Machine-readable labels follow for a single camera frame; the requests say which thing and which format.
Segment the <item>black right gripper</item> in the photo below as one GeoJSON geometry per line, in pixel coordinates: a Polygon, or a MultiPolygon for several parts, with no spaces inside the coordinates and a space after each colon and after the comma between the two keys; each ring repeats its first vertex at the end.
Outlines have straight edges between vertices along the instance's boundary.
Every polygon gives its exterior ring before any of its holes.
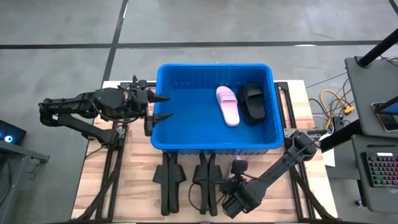
{"type": "Polygon", "coordinates": [[[230,218],[235,218],[240,212],[248,213],[238,200],[238,197],[235,196],[239,186],[246,183],[246,179],[228,179],[226,182],[220,184],[220,192],[226,196],[221,205],[224,213],[230,218]]]}

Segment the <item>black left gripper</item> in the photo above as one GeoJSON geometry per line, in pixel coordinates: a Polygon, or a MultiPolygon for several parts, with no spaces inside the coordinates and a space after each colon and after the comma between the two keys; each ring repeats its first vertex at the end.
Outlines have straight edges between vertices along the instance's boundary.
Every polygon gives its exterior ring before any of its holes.
{"type": "Polygon", "coordinates": [[[170,99],[168,96],[157,95],[152,90],[139,90],[137,88],[128,88],[126,93],[131,107],[126,122],[133,123],[142,118],[146,136],[152,136],[155,125],[173,115],[173,113],[149,113],[149,103],[168,101],[170,99]]]}

